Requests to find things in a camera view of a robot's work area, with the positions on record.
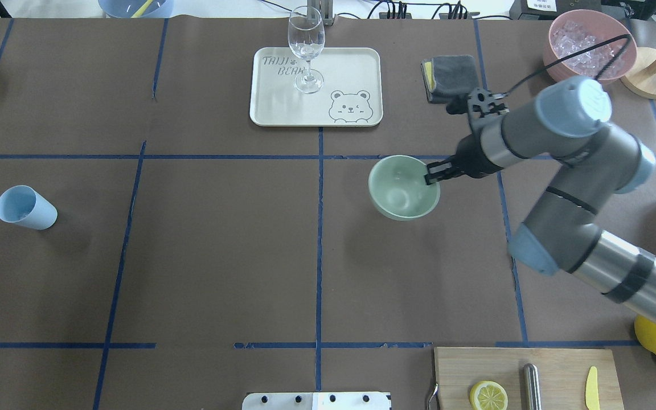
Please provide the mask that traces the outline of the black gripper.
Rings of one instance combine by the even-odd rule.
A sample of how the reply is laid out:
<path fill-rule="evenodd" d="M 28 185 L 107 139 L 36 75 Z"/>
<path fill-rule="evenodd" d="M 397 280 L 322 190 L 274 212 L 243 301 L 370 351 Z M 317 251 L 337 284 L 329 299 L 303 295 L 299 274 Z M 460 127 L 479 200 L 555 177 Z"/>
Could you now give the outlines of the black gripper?
<path fill-rule="evenodd" d="M 510 150 L 503 138 L 502 122 L 508 110 L 494 94 L 483 88 L 453 96 L 446 104 L 451 115 L 465 114 L 470 135 L 457 145 L 450 161 L 427 164 L 426 185 L 466 175 L 484 178 L 510 165 Z"/>

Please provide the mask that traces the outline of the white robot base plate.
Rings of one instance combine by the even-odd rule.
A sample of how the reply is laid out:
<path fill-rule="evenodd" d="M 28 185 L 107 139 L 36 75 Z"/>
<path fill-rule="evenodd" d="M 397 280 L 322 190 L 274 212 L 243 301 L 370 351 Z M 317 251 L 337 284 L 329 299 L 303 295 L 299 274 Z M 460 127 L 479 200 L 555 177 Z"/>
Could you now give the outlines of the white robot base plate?
<path fill-rule="evenodd" d="M 378 391 L 255 392 L 242 409 L 391 409 L 391 395 Z"/>

